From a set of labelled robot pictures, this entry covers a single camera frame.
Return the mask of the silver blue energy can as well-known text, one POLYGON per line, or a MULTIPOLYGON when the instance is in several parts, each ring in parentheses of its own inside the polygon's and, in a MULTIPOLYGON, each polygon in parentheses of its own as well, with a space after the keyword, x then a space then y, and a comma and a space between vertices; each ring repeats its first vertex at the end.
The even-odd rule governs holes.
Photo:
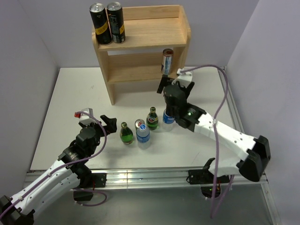
POLYGON ((166 48, 163 50, 161 72, 164 75, 169 75, 171 73, 173 61, 173 49, 166 48))

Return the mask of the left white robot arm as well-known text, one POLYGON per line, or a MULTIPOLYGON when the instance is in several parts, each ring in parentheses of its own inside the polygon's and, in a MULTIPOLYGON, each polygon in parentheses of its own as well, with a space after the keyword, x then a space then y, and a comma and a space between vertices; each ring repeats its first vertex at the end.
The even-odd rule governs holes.
POLYGON ((34 213, 45 206, 47 197, 63 194, 70 189, 86 187, 91 183, 91 171, 85 165, 100 154, 96 151, 100 139, 117 131, 117 119, 101 115, 105 125, 89 109, 75 112, 80 133, 63 150, 58 159, 40 177, 13 196, 0 199, 0 221, 4 225, 31 225, 34 213))

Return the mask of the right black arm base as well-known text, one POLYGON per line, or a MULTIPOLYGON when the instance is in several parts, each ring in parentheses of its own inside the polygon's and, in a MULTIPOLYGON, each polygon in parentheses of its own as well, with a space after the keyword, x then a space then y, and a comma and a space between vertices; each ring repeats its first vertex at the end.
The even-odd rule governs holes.
MULTIPOLYGON (((204 169, 188 170, 188 176, 186 178, 186 182, 189 183, 190 185, 210 184, 210 186, 201 187, 201 192, 205 197, 211 198, 212 191, 213 191, 213 186, 212 186, 213 178, 214 175, 210 173, 208 170, 204 170, 204 169)), ((221 195, 221 184, 229 183, 229 181, 230 178, 228 175, 217 178, 215 197, 219 197, 221 195)))

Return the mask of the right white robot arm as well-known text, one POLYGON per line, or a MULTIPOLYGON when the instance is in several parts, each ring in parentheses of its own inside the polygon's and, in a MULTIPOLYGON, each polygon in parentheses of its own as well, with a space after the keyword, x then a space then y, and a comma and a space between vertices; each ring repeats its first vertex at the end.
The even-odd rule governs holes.
POLYGON ((180 127, 215 140, 236 155, 222 163, 208 160, 203 171, 204 180, 212 183, 218 177, 239 173, 249 181, 258 182, 271 159, 269 140, 262 135, 253 137, 237 131, 216 121, 204 109, 188 103, 194 84, 190 72, 175 79, 163 75, 157 92, 164 96, 167 115, 180 127))

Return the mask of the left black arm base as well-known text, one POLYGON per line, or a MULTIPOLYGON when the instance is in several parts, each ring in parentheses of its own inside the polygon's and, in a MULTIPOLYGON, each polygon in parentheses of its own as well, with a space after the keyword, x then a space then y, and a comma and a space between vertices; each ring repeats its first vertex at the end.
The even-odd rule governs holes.
POLYGON ((101 173, 100 175, 93 174, 86 165, 80 163, 74 164, 70 168, 79 180, 79 185, 73 191, 73 199, 78 204, 87 206, 86 202, 89 202, 93 198, 93 191, 96 190, 96 187, 105 187, 106 173, 101 173))

